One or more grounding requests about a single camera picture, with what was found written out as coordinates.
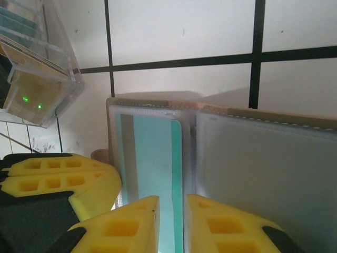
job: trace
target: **yellow foam pad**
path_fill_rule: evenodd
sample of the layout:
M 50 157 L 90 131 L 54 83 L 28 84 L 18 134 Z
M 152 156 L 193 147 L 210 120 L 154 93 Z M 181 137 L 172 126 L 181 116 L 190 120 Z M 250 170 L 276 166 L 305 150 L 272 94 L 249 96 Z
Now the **yellow foam pad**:
M 80 221 L 110 211 L 122 187 L 118 172 L 108 170 L 9 177 L 1 190 L 13 197 L 73 191 L 69 197 Z
M 186 222 L 190 253 L 280 253 L 262 230 L 278 225 L 196 194 L 187 195 Z
M 29 158 L 2 171 L 8 171 L 9 177 L 19 177 L 76 171 L 109 170 L 112 167 L 78 154 L 71 155 L 71 157 Z
M 159 197 L 146 197 L 71 227 L 86 229 L 71 253 L 157 253 L 159 224 Z

